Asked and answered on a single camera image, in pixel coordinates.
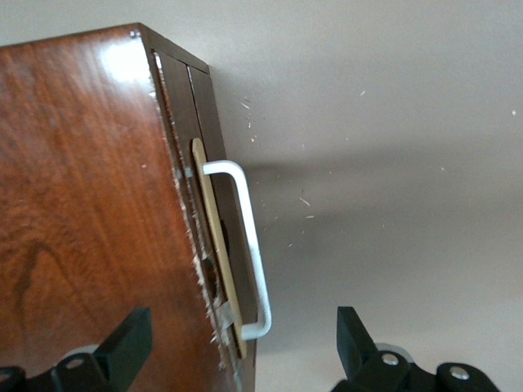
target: paint chip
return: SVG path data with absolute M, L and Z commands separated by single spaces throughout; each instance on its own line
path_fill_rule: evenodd
M 310 207 L 311 204 L 309 202 L 307 202 L 304 198 L 300 198 L 300 200 L 302 201 L 303 204 L 305 204 L 306 206 Z

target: white handle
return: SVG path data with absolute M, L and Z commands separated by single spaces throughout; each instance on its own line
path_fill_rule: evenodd
M 242 326 L 242 339 L 245 341 L 257 339 L 269 332 L 272 324 L 272 314 L 270 313 L 269 294 L 267 293 L 265 274 L 263 273 L 262 256 L 260 255 L 260 246 L 258 245 L 258 236 L 254 225 L 253 206 L 251 205 L 251 198 L 248 194 L 247 179 L 239 164 L 231 161 L 204 163 L 203 173 L 206 175 L 226 173 L 230 175 L 236 183 L 239 208 L 244 219 L 248 249 L 251 254 L 251 262 L 253 263 L 258 305 L 258 321 Z

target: cabinet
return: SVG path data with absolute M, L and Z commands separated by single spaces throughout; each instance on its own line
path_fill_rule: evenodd
M 0 364 L 34 376 L 151 309 L 140 391 L 250 391 L 191 153 L 225 158 L 208 67 L 142 24 L 0 49 Z M 257 319 L 229 177 L 212 185 Z

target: metal handle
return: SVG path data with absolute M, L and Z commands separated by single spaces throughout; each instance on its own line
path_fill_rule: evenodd
M 254 225 L 253 207 L 248 194 L 247 179 L 245 173 L 238 163 L 231 161 L 214 161 L 203 164 L 203 173 L 206 175 L 225 173 L 230 175 L 236 184 L 238 191 L 239 207 L 244 220 L 245 234 L 248 249 L 253 263 L 254 281 L 257 289 L 258 321 L 256 323 L 244 324 L 242 326 L 242 339 L 250 341 L 267 334 L 272 324 L 270 313 L 269 294 L 265 274 L 263 273 L 262 256 L 258 245 L 256 226 Z

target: gray floor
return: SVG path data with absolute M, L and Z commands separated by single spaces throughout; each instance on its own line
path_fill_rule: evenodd
M 0 43 L 140 20 L 212 66 L 274 309 L 258 392 L 342 377 L 338 305 L 523 388 L 520 2 L 43 4 L 2 2 Z

